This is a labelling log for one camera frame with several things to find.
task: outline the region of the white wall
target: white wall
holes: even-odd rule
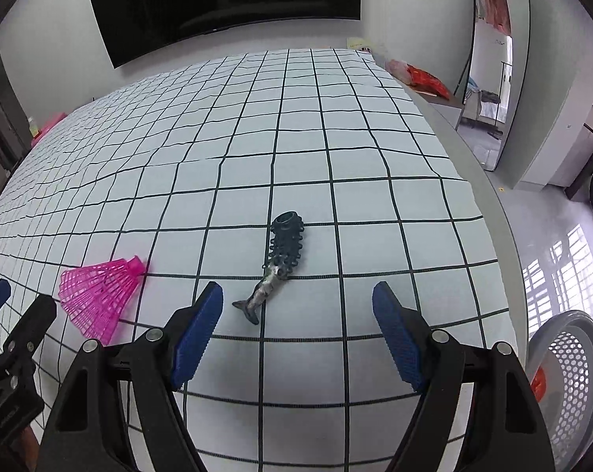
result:
[[[451,90],[471,48],[473,0],[362,0],[362,20],[247,25],[193,37],[118,69],[90,0],[18,0],[0,25],[0,51],[23,109],[42,124],[148,75],[209,58],[280,48],[346,47],[368,37],[440,78]]]
[[[578,0],[530,0],[527,70],[497,167],[500,177],[511,186],[547,184],[592,100],[593,21],[587,11]]]
[[[471,78],[482,90],[500,93],[502,84],[502,62],[507,60],[506,36],[479,19],[473,40]]]

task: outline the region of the fish tail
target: fish tail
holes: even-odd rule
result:
[[[244,315],[245,315],[245,317],[246,317],[246,319],[248,321],[250,321],[254,325],[258,325],[259,324],[259,319],[257,318],[257,314],[255,313],[255,309],[250,308],[248,305],[249,305],[248,304],[248,300],[234,301],[233,302],[233,307],[237,307],[242,312],[244,312]]]

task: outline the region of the metal screw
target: metal screw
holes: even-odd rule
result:
[[[161,330],[160,328],[153,328],[151,330],[148,330],[145,334],[145,338],[148,339],[150,342],[155,342],[156,340],[159,340],[161,337],[163,337],[163,330]]]
[[[449,334],[444,330],[434,330],[432,332],[432,338],[436,342],[440,342],[441,344],[445,344],[449,340]]]
[[[510,344],[506,342],[499,342],[497,343],[497,351],[499,351],[502,355],[510,355],[513,352],[513,349],[510,347]]]
[[[82,345],[82,349],[87,353],[91,353],[92,351],[97,349],[97,340],[89,339]]]

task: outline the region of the table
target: table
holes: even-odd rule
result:
[[[430,103],[454,129],[458,129],[462,112],[464,111],[464,104],[462,104],[456,96],[452,96],[450,100],[447,100],[440,96],[434,96],[434,94],[428,94],[427,92],[419,92],[419,94],[423,99]]]
[[[417,397],[373,317],[377,282],[463,343],[522,349],[510,230],[447,127],[349,50],[230,56],[116,90],[55,126],[0,197],[0,278],[13,289],[0,344],[36,293],[57,298],[62,271],[136,254],[148,274],[113,343],[162,326],[209,280],[224,290],[198,371],[175,393],[209,471],[384,470]],[[253,326],[231,302],[250,295],[269,223],[288,210],[305,222],[301,262]],[[39,437],[82,342],[59,311],[35,357]],[[470,398],[464,388],[443,470]],[[131,390],[127,402],[147,471]]]

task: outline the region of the tile floor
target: tile floor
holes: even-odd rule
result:
[[[461,122],[458,125],[457,131],[458,135],[469,146],[469,149],[471,149],[478,162],[480,162],[482,168],[490,171],[495,170],[502,141],[493,138],[480,125],[472,127]]]
[[[511,190],[488,172],[508,217],[524,272],[528,331],[552,315],[583,310],[593,318],[593,211],[563,190]]]

